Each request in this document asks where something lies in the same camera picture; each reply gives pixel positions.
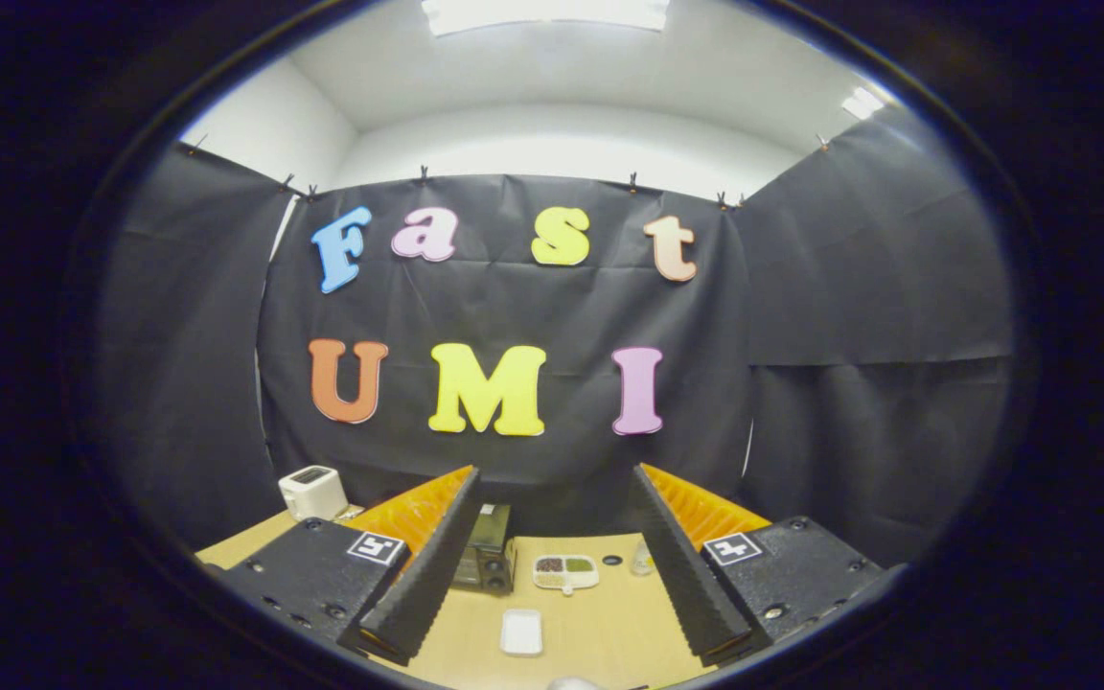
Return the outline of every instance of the letter s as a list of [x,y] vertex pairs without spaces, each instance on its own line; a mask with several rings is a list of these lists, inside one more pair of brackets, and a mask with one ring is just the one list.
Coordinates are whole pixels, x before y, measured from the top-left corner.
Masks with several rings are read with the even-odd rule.
[[541,264],[574,266],[591,253],[591,241],[586,240],[586,229],[591,219],[582,209],[549,206],[534,217],[534,233],[531,241],[534,261]]

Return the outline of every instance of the ceiling light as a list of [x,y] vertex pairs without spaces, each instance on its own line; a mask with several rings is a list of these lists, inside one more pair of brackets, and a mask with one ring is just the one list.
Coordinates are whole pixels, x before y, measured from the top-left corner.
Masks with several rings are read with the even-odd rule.
[[578,21],[662,31],[669,0],[424,0],[433,35],[516,22]]
[[871,91],[859,87],[854,88],[853,96],[841,102],[841,108],[850,113],[853,117],[864,120],[871,117],[872,113],[884,107],[884,103],[872,96]]

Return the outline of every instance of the blue letter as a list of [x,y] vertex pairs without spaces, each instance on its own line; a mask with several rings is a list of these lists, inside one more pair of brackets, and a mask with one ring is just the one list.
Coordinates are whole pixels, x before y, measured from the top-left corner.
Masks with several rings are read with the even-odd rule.
[[312,236],[312,242],[318,245],[318,253],[323,262],[323,294],[331,294],[335,289],[344,287],[360,273],[360,266],[347,261],[347,255],[359,257],[364,250],[364,236],[360,234],[360,226],[373,220],[373,214],[369,213],[364,206],[357,206],[351,213],[338,219],[337,222],[319,230]]

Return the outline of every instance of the clip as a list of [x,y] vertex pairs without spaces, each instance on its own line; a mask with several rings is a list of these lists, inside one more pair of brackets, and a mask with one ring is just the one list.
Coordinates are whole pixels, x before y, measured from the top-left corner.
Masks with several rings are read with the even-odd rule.
[[189,151],[187,151],[185,155],[187,156],[192,156],[193,152],[198,151],[199,146],[202,146],[202,142],[205,141],[206,138],[208,138],[206,135],[202,135],[202,139],[200,139],[198,144],[193,145],[193,148],[189,149]]

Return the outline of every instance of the black backdrop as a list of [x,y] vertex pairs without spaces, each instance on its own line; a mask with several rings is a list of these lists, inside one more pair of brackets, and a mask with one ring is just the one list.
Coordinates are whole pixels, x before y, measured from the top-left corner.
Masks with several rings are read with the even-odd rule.
[[[1015,346],[998,217],[904,110],[851,127],[732,209],[580,179],[404,180],[295,202],[267,266],[289,198],[179,146],[131,205],[108,274],[106,445],[131,493],[195,548],[280,510],[275,480],[311,463],[340,468],[363,505],[473,463],[487,499],[522,507],[521,532],[614,532],[633,527],[625,482],[647,461],[771,519],[814,516],[901,563],[990,457]],[[310,237],[362,205],[360,275],[323,294]],[[457,214],[455,254],[400,257],[390,240],[429,206]],[[549,206],[591,219],[578,265],[534,262]],[[664,278],[641,231],[668,214],[696,233],[687,283]],[[390,349],[365,423],[311,402],[316,338],[349,349],[346,401],[352,346]],[[442,342],[471,346],[486,374],[512,346],[546,351],[543,435],[429,429]],[[611,352],[630,346],[664,354],[652,435],[611,429]]]
[[267,257],[293,198],[177,145],[128,201],[105,259],[95,379],[78,420],[110,480],[202,548],[284,510],[258,420],[254,342]]
[[[321,293],[323,266],[312,233],[363,205],[360,275]],[[447,261],[405,258],[390,241],[422,208],[459,219]],[[531,253],[534,219],[549,206],[582,209],[591,252],[577,265],[541,265]],[[684,257],[697,275],[673,283],[654,263],[645,223],[677,215],[696,241]],[[485,498],[513,502],[528,534],[590,534],[622,523],[629,469],[654,463],[707,488],[739,488],[750,426],[747,276],[739,233],[716,204],[673,192],[591,180],[465,176],[371,184],[302,202],[267,276],[258,363],[264,420],[277,467],[340,468],[349,498],[371,505],[429,476],[474,463]],[[349,352],[338,368],[346,401],[359,388],[360,340],[390,349],[381,401],[362,424],[335,423],[310,399],[309,341],[331,338]],[[544,433],[433,432],[440,342],[471,346],[493,371],[505,350],[548,353],[539,376]],[[652,435],[618,436],[622,402],[613,350],[662,351],[656,370]]]
[[744,496],[878,563],[976,488],[1011,388],[1002,210],[904,109],[856,124],[735,214],[752,280]]

